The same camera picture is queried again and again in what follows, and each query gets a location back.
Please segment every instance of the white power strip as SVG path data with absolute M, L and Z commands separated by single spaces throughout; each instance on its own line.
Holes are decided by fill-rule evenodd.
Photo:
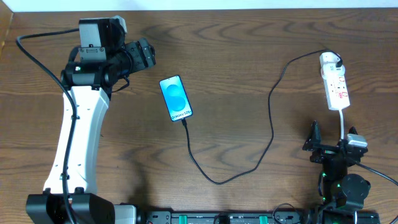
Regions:
M 321 74 L 325 84 L 329 110 L 342 110 L 349 106 L 348 90 L 344 77 L 345 67 L 336 67 L 340 61 L 334 53 L 325 52 L 320 56 Z

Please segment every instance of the white background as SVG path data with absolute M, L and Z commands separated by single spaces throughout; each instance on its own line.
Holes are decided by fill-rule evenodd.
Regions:
M 13 12 L 398 7 L 398 0 L 3 0 Z

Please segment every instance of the green tape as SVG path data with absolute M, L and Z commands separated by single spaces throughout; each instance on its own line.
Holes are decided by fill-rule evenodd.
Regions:
M 180 224 L 187 224 L 187 216 L 186 215 L 180 215 L 178 220 L 179 220 Z
M 268 217 L 260 216 L 260 224 L 268 224 Z

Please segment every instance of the phone screen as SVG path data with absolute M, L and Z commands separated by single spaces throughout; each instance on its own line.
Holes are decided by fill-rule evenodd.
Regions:
M 159 82 L 172 121 L 192 116 L 193 111 L 179 75 Z

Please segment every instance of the wooden table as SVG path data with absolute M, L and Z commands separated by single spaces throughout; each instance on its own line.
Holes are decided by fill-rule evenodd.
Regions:
M 209 183 L 187 152 L 181 123 L 172 123 L 159 80 L 179 74 L 195 115 L 188 119 L 193 153 L 205 172 L 224 180 L 253 168 L 271 137 L 267 96 L 283 66 L 322 49 L 344 59 L 351 106 L 346 131 L 366 137 L 363 164 L 398 179 L 398 9 L 16 13 L 0 61 L 0 222 L 30 222 L 28 194 L 47 179 L 62 124 L 59 87 L 15 45 L 18 35 L 72 29 L 84 17 L 125 18 L 126 41 L 146 37 L 157 65 L 131 75 L 113 95 L 98 149 L 98 195 L 174 210 L 273 210 L 320 203 L 321 165 L 302 145 L 316 119 L 325 143 L 339 138 L 317 55 L 293 63 L 273 93 L 275 138 L 258 170 L 228 184 Z M 78 33 L 24 45 L 57 75 Z M 398 213 L 398 189 L 360 167 L 370 181 L 365 209 L 382 223 Z

